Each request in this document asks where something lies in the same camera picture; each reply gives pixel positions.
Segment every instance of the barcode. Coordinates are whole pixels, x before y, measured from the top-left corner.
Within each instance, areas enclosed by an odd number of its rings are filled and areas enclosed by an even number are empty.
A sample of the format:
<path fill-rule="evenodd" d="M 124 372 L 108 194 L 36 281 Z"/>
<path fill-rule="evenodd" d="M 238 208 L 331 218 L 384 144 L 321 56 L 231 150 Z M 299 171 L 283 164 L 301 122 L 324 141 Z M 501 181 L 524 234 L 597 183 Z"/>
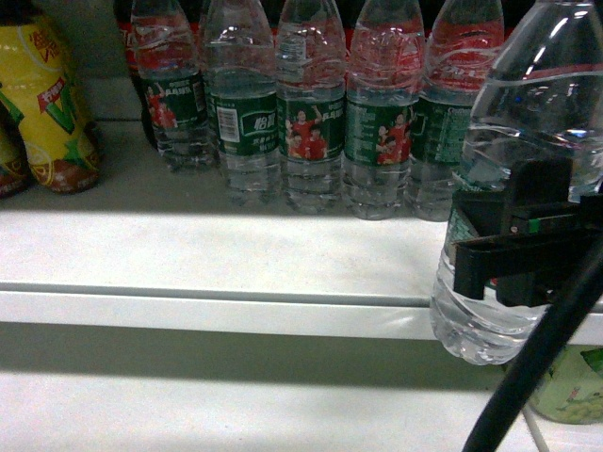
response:
<path fill-rule="evenodd" d="M 220 138 L 224 141 L 233 143 L 240 142 L 238 135 L 238 116 L 233 108 L 224 108 L 218 106 L 216 108 L 218 116 L 218 128 L 220 129 Z"/>
<path fill-rule="evenodd" d="M 205 110 L 205 93 L 204 86 L 201 82 L 192 84 L 192 91 L 195 94 L 195 102 L 197 103 L 197 111 Z"/>

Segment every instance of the yellow bottle label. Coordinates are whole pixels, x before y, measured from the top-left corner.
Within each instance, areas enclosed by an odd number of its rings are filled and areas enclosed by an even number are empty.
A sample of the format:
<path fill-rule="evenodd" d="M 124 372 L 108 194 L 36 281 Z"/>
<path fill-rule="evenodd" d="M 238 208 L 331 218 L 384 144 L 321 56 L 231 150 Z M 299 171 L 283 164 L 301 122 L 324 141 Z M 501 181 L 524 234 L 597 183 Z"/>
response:
<path fill-rule="evenodd" d="M 566 346 L 538 384 L 530 405 L 556 422 L 603 422 L 603 348 Z"/>
<path fill-rule="evenodd" d="M 22 186 L 27 174 L 25 159 L 0 127 L 0 198 Z"/>
<path fill-rule="evenodd" d="M 0 44 L 0 101 L 19 125 L 32 172 L 55 191 L 90 185 L 98 154 L 84 132 L 86 119 L 52 29 L 39 20 L 0 26 Z"/>

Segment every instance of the person printed on label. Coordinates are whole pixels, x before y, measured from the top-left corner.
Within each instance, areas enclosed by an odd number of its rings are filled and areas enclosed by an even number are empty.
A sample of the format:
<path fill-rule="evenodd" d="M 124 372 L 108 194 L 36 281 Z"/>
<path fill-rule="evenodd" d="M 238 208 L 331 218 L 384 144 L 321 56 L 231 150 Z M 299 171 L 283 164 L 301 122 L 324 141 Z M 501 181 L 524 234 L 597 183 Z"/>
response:
<path fill-rule="evenodd" d="M 377 165 L 391 165 L 401 161 L 401 154 L 398 150 L 396 137 L 387 137 L 384 146 L 381 147 L 379 156 L 377 157 Z"/>
<path fill-rule="evenodd" d="M 307 115 L 305 113 L 305 111 L 300 110 L 298 111 L 298 115 L 297 115 L 297 121 L 291 123 L 289 120 L 287 120 L 285 122 L 285 126 L 287 127 L 287 130 L 289 130 L 288 125 L 286 124 L 287 122 L 290 124 L 290 130 L 291 132 L 297 132 L 301 135 L 301 139 L 305 140 L 305 139 L 309 139 L 310 138 L 310 128 L 313 125 L 316 124 L 320 124 L 322 122 L 322 115 L 320 114 L 320 112 L 318 111 L 318 108 L 316 105 L 312 105 L 312 109 L 314 110 L 315 114 L 316 114 L 316 118 L 310 121 L 307 121 Z"/>
<path fill-rule="evenodd" d="M 399 162 L 406 160 L 411 152 L 411 122 L 406 120 L 405 113 L 399 113 L 396 117 L 396 123 L 389 129 L 388 135 L 396 139 L 396 149 L 399 152 Z"/>
<path fill-rule="evenodd" d="M 305 158 L 305 149 L 302 147 L 302 136 L 299 132 L 291 132 L 291 137 L 286 138 L 290 157 Z"/>
<path fill-rule="evenodd" d="M 178 126 L 176 122 L 176 116 L 165 104 L 166 91 L 161 88 L 158 83 L 155 83 L 159 92 L 154 93 L 151 87 L 147 88 L 146 98 L 149 105 L 149 113 L 151 114 L 151 120 L 157 127 L 164 129 L 172 129 Z"/>
<path fill-rule="evenodd" d="M 382 153 L 385 152 L 385 140 L 388 137 L 388 130 L 387 127 L 385 127 L 384 125 L 379 127 L 379 131 L 378 134 L 379 136 L 377 137 L 377 144 L 375 145 L 375 152 L 377 153 Z"/>
<path fill-rule="evenodd" d="M 320 135 L 319 124 L 310 127 L 310 137 L 304 141 L 304 148 L 308 160 L 320 160 L 327 156 L 327 142 Z"/>

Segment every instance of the bottle bottom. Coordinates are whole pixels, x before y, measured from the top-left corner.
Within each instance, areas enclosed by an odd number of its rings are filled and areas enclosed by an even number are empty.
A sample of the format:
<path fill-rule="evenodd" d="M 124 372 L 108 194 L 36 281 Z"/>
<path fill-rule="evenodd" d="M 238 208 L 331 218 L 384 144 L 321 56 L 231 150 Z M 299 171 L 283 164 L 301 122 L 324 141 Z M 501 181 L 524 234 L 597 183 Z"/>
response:
<path fill-rule="evenodd" d="M 157 149 L 168 169 L 177 174 L 194 174 L 216 166 L 204 126 L 190 129 L 155 128 Z"/>
<path fill-rule="evenodd" d="M 220 172 L 232 203 L 265 204 L 279 196 L 281 166 L 278 150 L 249 156 L 220 153 L 220 162 Z"/>
<path fill-rule="evenodd" d="M 341 158 L 300 160 L 282 157 L 286 203 L 296 212 L 315 215 L 333 208 L 340 198 Z"/>
<path fill-rule="evenodd" d="M 448 221 L 455 184 L 447 165 L 424 163 L 411 156 L 404 206 L 427 221 Z"/>
<path fill-rule="evenodd" d="M 452 355 L 476 365 L 503 364 L 514 358 L 546 311 L 546 306 L 508 308 L 486 288 L 484 300 L 452 290 L 454 267 L 442 252 L 431 300 L 435 337 Z"/>
<path fill-rule="evenodd" d="M 355 217 L 368 220 L 391 218 L 397 214 L 408 162 L 369 167 L 343 156 L 342 197 Z"/>

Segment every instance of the plastic water bottle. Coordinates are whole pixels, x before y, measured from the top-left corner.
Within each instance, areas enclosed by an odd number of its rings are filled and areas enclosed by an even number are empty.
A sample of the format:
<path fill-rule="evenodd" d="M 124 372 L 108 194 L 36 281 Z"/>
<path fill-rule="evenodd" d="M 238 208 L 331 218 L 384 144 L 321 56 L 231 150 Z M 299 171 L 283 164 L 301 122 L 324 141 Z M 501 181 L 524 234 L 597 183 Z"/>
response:
<path fill-rule="evenodd" d="M 214 155 L 216 161 L 220 162 L 220 156 L 218 154 L 218 131 L 216 130 L 218 125 L 218 121 L 216 120 L 216 106 L 214 105 L 214 98 L 209 94 L 209 86 L 207 85 L 207 52 L 205 51 L 204 46 L 210 4 L 211 0 L 203 0 L 201 3 L 197 31 L 195 32 L 193 29 L 193 33 L 195 33 L 195 41 L 197 43 L 197 49 L 199 50 L 199 65 L 204 80 L 205 105 L 207 109 L 207 129 L 205 130 L 205 133 L 207 134 L 207 147 L 209 152 Z"/>
<path fill-rule="evenodd" d="M 274 41 L 259 0 L 212 0 L 205 29 L 207 85 L 220 166 L 233 202 L 280 191 Z"/>
<path fill-rule="evenodd" d="M 433 23 L 404 192 L 418 218 L 448 219 L 471 107 L 503 41 L 500 0 L 447 0 Z"/>
<path fill-rule="evenodd" d="M 570 199 L 594 191 L 603 169 L 603 30 L 589 1 L 538 0 L 503 46 L 471 114 L 461 165 L 464 190 L 501 190 L 514 162 L 570 156 Z M 506 307 L 453 292 L 448 246 L 468 238 L 455 209 L 435 280 L 435 336 L 475 364 L 505 363 L 523 346 L 544 307 Z"/>
<path fill-rule="evenodd" d="M 159 153 L 173 172 L 212 166 L 199 56 L 184 11 L 177 0 L 135 0 L 132 27 Z"/>
<path fill-rule="evenodd" d="M 316 214 L 339 199 L 346 45 L 334 0 L 286 0 L 276 40 L 287 203 Z"/>
<path fill-rule="evenodd" d="M 367 0 L 351 41 L 343 199 L 358 218 L 401 205 L 425 37 L 418 0 Z"/>

